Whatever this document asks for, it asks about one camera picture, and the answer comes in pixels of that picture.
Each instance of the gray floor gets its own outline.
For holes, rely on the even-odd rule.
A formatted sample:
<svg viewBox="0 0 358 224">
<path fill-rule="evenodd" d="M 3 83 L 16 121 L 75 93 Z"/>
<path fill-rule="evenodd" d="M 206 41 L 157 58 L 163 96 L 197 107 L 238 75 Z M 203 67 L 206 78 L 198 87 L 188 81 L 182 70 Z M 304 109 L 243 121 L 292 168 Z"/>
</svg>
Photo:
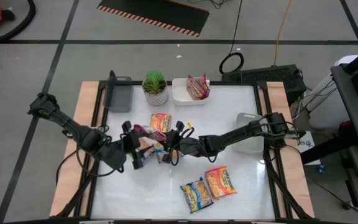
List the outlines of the gray floor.
<svg viewBox="0 0 358 224">
<path fill-rule="evenodd" d="M 239 7 L 238 0 L 229 1 L 220 10 L 206 1 L 193 3 L 211 11 L 202 33 L 194 38 L 99 11 L 96 7 L 100 0 L 34 1 L 37 14 L 31 25 L 14 38 L 16 43 L 0 45 L 0 204 L 31 121 L 26 115 L 28 105 L 41 91 L 50 70 L 54 73 L 49 92 L 57 97 L 61 109 L 70 116 L 75 110 L 81 82 L 105 79 L 111 69 L 117 75 L 134 80 L 143 79 L 149 70 L 161 70 L 167 80 L 202 73 L 219 80 L 219 63 L 229 52 L 230 45 L 207 44 L 202 40 L 230 43 Z M 287 2 L 244 0 L 236 39 L 245 44 L 234 46 L 234 51 L 244 54 L 243 69 L 273 64 L 274 40 Z M 77 3 L 68 26 L 68 44 L 57 52 L 70 10 Z M 358 0 L 346 0 L 346 3 L 358 27 Z M 17 16 L 16 21 L 0 25 L 2 35 L 23 20 L 28 5 L 25 0 L 0 0 L 0 4 L 5 9 L 11 7 Z M 293 0 L 282 39 L 296 42 L 279 47 L 277 64 L 297 64 L 310 88 L 320 82 L 336 60 L 358 54 L 357 36 L 340 0 Z M 51 44 L 27 44 L 35 40 L 47 40 Z M 71 44 L 70 40 L 80 40 L 80 43 Z M 106 45 L 93 40 L 137 41 Z M 146 44 L 142 40 L 179 41 Z M 193 42 L 182 44 L 180 40 Z M 50 68 L 54 57 L 59 59 L 56 70 Z M 235 59 L 229 61 L 224 70 L 230 70 L 236 63 Z M 310 129 L 307 114 L 302 114 L 298 120 L 299 128 Z M 315 137 L 316 142 L 325 141 L 322 136 Z M 55 191 L 55 171 L 63 159 L 66 142 L 60 128 L 39 121 L 5 222 L 48 217 Z M 325 175 L 317 174 L 314 167 L 305 167 L 307 176 L 349 200 L 337 155 L 324 158 L 323 162 L 327 166 Z M 343 210 L 335 199 L 313 184 L 309 188 L 318 218 L 358 223 L 358 214 Z"/>
</svg>

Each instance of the white pot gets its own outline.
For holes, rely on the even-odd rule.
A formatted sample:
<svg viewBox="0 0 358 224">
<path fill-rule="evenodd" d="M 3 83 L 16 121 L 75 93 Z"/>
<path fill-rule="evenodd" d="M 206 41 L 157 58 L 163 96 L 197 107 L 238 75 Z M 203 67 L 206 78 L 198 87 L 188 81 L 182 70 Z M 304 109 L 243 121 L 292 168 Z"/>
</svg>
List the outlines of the white pot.
<svg viewBox="0 0 358 224">
<path fill-rule="evenodd" d="M 169 93 L 168 93 L 168 85 L 165 84 L 165 88 L 161 93 L 158 94 L 150 94 L 144 91 L 144 96 L 146 97 L 146 101 L 150 103 L 153 106 L 160 106 L 163 105 L 165 102 L 167 102 Z"/>
</svg>

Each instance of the black floor stripe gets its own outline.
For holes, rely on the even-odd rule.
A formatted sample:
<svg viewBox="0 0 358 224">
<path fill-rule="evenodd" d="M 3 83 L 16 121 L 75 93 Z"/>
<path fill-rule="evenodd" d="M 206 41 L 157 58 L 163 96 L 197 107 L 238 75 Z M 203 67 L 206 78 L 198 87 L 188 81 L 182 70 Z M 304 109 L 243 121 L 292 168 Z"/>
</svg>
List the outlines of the black floor stripe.
<svg viewBox="0 0 358 224">
<path fill-rule="evenodd" d="M 47 79 L 45 80 L 44 87 L 42 88 L 42 93 L 48 93 L 50 84 L 52 83 L 53 76 L 55 74 L 55 70 L 57 64 L 59 62 L 60 56 L 62 55 L 63 46 L 65 45 L 65 40 L 68 35 L 68 31 L 70 30 L 71 23 L 73 22 L 75 11 L 77 10 L 79 0 L 74 0 L 73 6 L 71 7 L 70 14 L 68 15 L 68 19 L 66 21 L 65 28 L 63 29 L 62 37 L 60 38 L 60 43 L 57 46 L 57 50 L 55 56 L 53 57 L 52 64 L 50 66 L 50 70 L 47 75 Z"/>
<path fill-rule="evenodd" d="M 351 10 L 349 9 L 349 6 L 347 5 L 347 3 L 346 3 L 345 0 L 340 0 L 340 2 L 341 2 L 341 4 L 342 4 L 343 9 L 345 10 L 347 19 L 348 19 L 349 22 L 351 23 L 353 32 L 354 32 L 354 34 L 356 35 L 357 40 L 358 40 L 358 26 L 357 26 L 357 24 L 356 24 L 356 21 L 355 21 L 354 18 L 353 18 L 353 15 L 352 15 L 352 13 L 351 13 Z"/>
<path fill-rule="evenodd" d="M 65 44 L 231 44 L 232 40 L 66 40 Z M 235 40 L 235 44 L 275 45 L 276 40 Z M 358 45 L 358 40 L 281 40 L 280 45 Z"/>
<path fill-rule="evenodd" d="M 7 40 L 3 44 L 59 44 L 60 40 Z"/>
<path fill-rule="evenodd" d="M 33 118 L 31 120 L 29 130 L 27 131 L 27 134 L 25 135 L 22 149 L 19 153 L 19 157 L 17 158 L 15 168 L 13 170 L 9 184 L 7 185 L 7 189 L 5 191 L 5 195 L 4 195 L 4 198 L 3 198 L 1 206 L 0 206 L 0 223 L 4 222 L 7 210 L 9 208 L 9 204 L 11 203 L 13 193 L 15 191 L 17 182 L 20 177 L 20 173 L 22 172 L 24 161 L 25 161 L 25 158 L 27 157 L 27 153 L 29 151 L 30 144 L 31 144 L 32 138 L 34 136 L 35 128 L 37 127 L 37 124 L 38 124 L 38 119 Z"/>
<path fill-rule="evenodd" d="M 47 75 L 47 79 L 46 79 L 46 81 L 44 83 L 44 87 L 42 88 L 43 93 L 47 93 L 48 90 L 49 90 L 50 84 L 52 82 L 53 75 L 55 74 L 56 66 L 58 64 L 60 55 L 62 54 L 62 50 L 63 50 L 63 46 L 64 46 L 64 40 L 67 38 L 68 30 L 70 29 L 71 22 L 73 21 L 73 18 L 74 18 L 74 14 L 75 14 L 75 11 L 76 11 L 76 8 L 77 8 L 77 5 L 78 5 L 78 1 L 79 0 L 74 0 L 73 5 L 71 7 L 70 13 L 68 15 L 68 19 L 66 21 L 65 28 L 63 30 L 62 37 L 60 38 L 57 50 L 55 52 L 55 56 L 53 57 L 53 60 L 52 60 L 52 64 L 50 66 L 50 69 L 49 69 L 49 72 L 48 72 L 48 75 Z M 11 40 L 11 42 L 16 42 L 17 44 L 18 43 L 29 44 L 29 42 L 32 42 L 32 41 L 41 41 L 41 40 L 31 40 L 31 41 L 27 40 L 27 43 L 24 43 L 24 42 L 26 42 L 26 40 L 25 41 L 23 41 L 23 40 Z M 7 186 L 7 189 L 5 191 L 4 198 L 3 198 L 2 203 L 0 205 L 0 223 L 3 223 L 4 219 L 6 217 L 6 213 L 7 213 L 7 210 L 9 208 L 9 204 L 11 203 L 13 193 L 15 191 L 17 182 L 18 182 L 19 177 L 20 177 L 20 174 L 22 172 L 24 162 L 25 162 L 25 158 L 27 157 L 27 153 L 29 151 L 32 138 L 34 137 L 35 129 L 37 128 L 37 124 L 38 124 L 38 119 L 33 118 L 31 123 L 30 123 L 30 127 L 29 127 L 29 129 L 27 131 L 27 134 L 25 136 L 25 139 L 24 139 L 24 142 L 23 142 L 23 145 L 22 145 L 22 149 L 21 149 L 21 151 L 19 153 L 19 157 L 17 158 L 16 165 L 15 165 L 15 168 L 13 170 L 11 179 L 10 179 L 9 184 Z"/>
</svg>

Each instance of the warning stripe mat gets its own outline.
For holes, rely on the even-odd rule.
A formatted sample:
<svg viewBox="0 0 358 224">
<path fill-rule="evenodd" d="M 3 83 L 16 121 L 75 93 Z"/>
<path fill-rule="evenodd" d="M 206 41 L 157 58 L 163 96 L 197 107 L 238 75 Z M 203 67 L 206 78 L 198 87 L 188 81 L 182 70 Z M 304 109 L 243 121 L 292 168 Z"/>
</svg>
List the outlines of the warning stripe mat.
<svg viewBox="0 0 358 224">
<path fill-rule="evenodd" d="M 102 0 L 99 10 L 198 37 L 209 11 L 168 0 Z"/>
</svg>

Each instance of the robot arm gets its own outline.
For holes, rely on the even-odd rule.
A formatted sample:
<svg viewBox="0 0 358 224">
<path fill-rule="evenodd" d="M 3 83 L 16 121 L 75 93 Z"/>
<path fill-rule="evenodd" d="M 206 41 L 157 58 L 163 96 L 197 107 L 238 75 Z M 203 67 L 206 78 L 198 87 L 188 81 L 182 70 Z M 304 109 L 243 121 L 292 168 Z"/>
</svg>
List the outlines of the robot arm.
<svg viewBox="0 0 358 224">
<path fill-rule="evenodd" d="M 130 131 L 129 121 L 122 125 L 122 140 L 112 142 L 111 136 L 96 128 L 80 125 L 60 111 L 56 98 L 52 95 L 39 93 L 37 99 L 31 103 L 28 113 L 57 123 L 73 136 L 78 148 L 113 169 L 120 169 L 126 161 L 126 154 L 135 153 L 135 149 L 140 146 L 139 137 Z"/>
<path fill-rule="evenodd" d="M 83 149 L 96 160 L 102 160 L 113 169 L 120 169 L 124 165 L 127 153 L 132 154 L 134 169 L 143 166 L 141 161 L 142 154 L 136 151 L 140 147 L 139 137 L 141 135 L 131 130 L 131 123 L 129 121 L 126 121 L 122 125 L 122 140 L 112 142 L 111 136 L 104 134 L 96 128 L 80 125 L 60 111 L 56 98 L 53 95 L 39 93 L 37 99 L 31 103 L 28 113 L 35 117 L 57 123 L 73 136 L 78 148 Z M 262 136 L 276 140 L 283 139 L 289 133 L 285 119 L 279 113 L 267 114 L 258 121 L 251 121 L 248 125 L 220 136 L 200 136 L 199 139 L 183 138 L 180 136 L 183 128 L 183 123 L 179 121 L 177 123 L 177 130 L 167 133 L 167 150 L 179 146 L 178 150 L 184 155 L 196 157 L 216 156 L 226 146 L 247 138 Z"/>
</svg>

